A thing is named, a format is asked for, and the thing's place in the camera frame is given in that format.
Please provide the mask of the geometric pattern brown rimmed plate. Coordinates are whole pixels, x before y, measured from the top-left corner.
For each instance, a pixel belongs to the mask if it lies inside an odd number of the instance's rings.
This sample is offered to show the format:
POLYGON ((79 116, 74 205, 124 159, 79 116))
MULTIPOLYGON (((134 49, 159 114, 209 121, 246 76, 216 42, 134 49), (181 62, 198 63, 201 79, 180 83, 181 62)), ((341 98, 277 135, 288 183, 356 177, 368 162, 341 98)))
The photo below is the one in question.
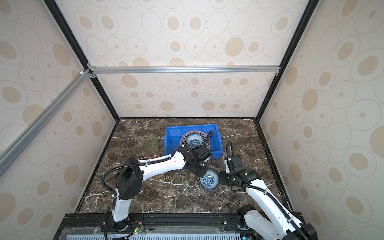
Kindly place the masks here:
POLYGON ((185 147, 189 147, 190 149, 198 149, 202 146, 206 146, 209 149, 211 146, 211 138, 213 137, 213 135, 214 135, 214 131, 210 131, 208 134, 201 132, 201 131, 190 131, 190 132, 183 135, 183 137, 181 139, 181 145, 185 146, 185 147), (194 147, 194 148, 187 146, 186 145, 186 136, 190 133, 200 133, 200 134, 204 135, 204 142, 200 146, 194 147))

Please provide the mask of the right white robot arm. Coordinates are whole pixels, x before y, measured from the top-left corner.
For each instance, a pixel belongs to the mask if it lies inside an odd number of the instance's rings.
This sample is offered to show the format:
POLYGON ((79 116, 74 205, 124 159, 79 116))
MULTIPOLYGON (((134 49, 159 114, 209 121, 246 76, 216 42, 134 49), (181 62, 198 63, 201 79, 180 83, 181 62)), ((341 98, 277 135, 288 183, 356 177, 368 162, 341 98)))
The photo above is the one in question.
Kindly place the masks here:
POLYGON ((272 194, 254 169, 243 165, 234 153, 231 141, 226 144, 224 171, 220 171, 220 184, 231 191, 247 193, 264 211, 261 214, 252 205, 237 209, 235 214, 241 230, 253 230, 265 240, 317 240, 318 234, 311 224, 304 224, 272 194))

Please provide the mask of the blue floral small bowl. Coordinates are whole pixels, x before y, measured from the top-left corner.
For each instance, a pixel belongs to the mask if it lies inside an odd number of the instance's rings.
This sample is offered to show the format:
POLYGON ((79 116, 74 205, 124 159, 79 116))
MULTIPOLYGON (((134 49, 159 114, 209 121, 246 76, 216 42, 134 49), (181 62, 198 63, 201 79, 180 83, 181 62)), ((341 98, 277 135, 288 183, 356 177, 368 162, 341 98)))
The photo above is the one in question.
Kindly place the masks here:
POLYGON ((204 142, 204 135, 200 133, 190 133, 186 136, 186 145, 189 147, 198 147, 204 142))

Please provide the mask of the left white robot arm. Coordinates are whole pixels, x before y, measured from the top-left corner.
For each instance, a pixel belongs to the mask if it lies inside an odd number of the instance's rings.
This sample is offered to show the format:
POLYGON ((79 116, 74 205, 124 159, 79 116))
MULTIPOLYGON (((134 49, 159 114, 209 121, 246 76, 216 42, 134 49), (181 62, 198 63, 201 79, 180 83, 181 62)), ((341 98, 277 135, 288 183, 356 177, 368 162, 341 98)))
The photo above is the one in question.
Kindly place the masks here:
POLYGON ((152 177, 183 169, 199 178, 204 177, 214 159, 207 148, 214 133, 211 130, 198 146, 181 145, 169 155, 150 160, 139 161, 131 157, 124 165, 106 171, 101 177, 101 185, 113 197, 112 209, 107 216, 111 216, 116 224, 126 221, 132 199, 140 193, 142 183, 152 177))

